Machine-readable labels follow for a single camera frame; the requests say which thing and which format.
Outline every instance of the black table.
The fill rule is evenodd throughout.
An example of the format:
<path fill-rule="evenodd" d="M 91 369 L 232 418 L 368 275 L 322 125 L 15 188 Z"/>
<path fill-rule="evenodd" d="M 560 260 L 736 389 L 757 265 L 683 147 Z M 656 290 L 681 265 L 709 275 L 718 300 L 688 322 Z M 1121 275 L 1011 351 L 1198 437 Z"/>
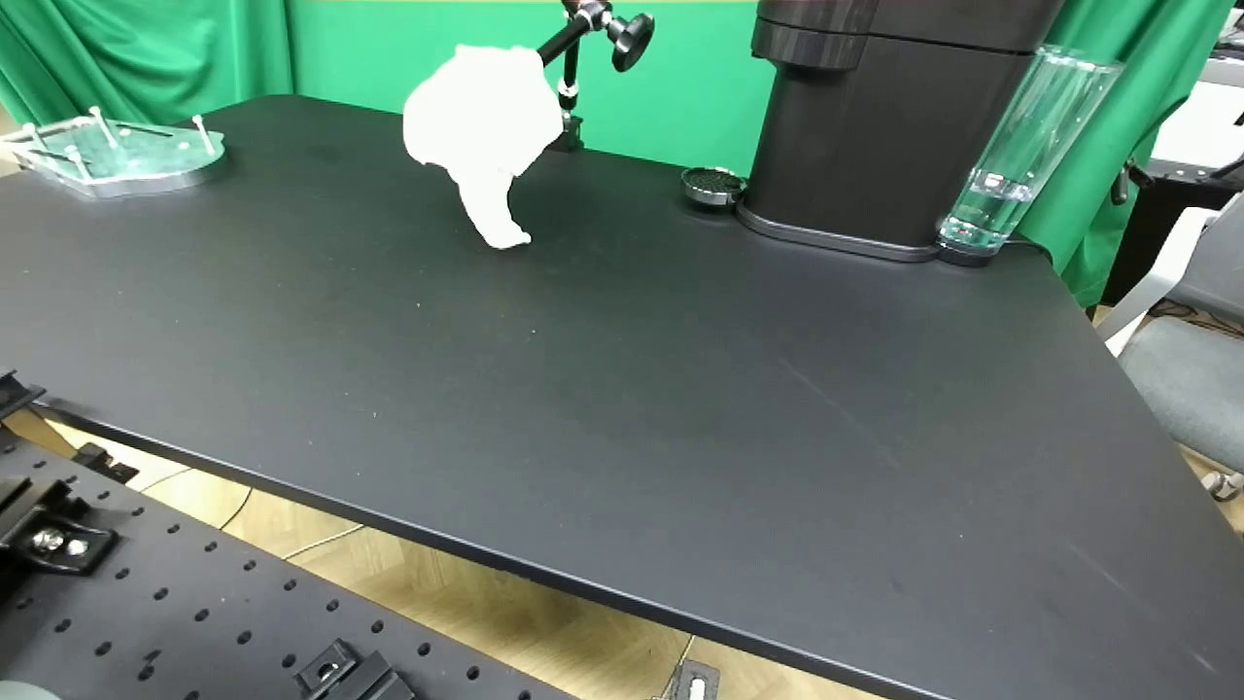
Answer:
<path fill-rule="evenodd" d="M 875 265 L 546 154 L 490 252 L 387 114 L 0 181 L 0 357 L 78 422 L 865 689 L 1242 696 L 1244 552 L 1037 252 Z"/>

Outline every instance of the clear glass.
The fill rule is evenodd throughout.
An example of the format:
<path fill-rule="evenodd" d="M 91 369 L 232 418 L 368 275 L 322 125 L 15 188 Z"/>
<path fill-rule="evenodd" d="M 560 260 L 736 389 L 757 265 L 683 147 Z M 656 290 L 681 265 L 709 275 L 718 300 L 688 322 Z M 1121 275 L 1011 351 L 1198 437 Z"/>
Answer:
<path fill-rule="evenodd" d="M 941 247 L 997 258 L 1111 93 L 1117 77 L 1121 66 L 1044 46 L 983 154 L 967 170 L 958 207 L 939 220 Z"/>

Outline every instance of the green curtain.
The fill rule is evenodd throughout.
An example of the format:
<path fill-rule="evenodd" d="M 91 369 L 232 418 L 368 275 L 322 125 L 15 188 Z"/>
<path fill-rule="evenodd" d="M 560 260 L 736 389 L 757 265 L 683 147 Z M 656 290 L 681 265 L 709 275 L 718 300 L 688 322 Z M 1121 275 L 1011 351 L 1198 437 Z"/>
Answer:
<path fill-rule="evenodd" d="M 287 90 L 283 0 L 0 0 L 0 102 L 15 120 L 101 105 L 168 125 Z"/>
<path fill-rule="evenodd" d="M 1067 154 L 1022 238 L 1050 247 L 1069 290 L 1094 306 L 1117 265 L 1134 192 L 1111 201 L 1124 163 L 1147 163 L 1156 132 L 1204 71 L 1234 0 L 1069 0 L 1050 41 L 1124 62 L 1124 77 Z"/>

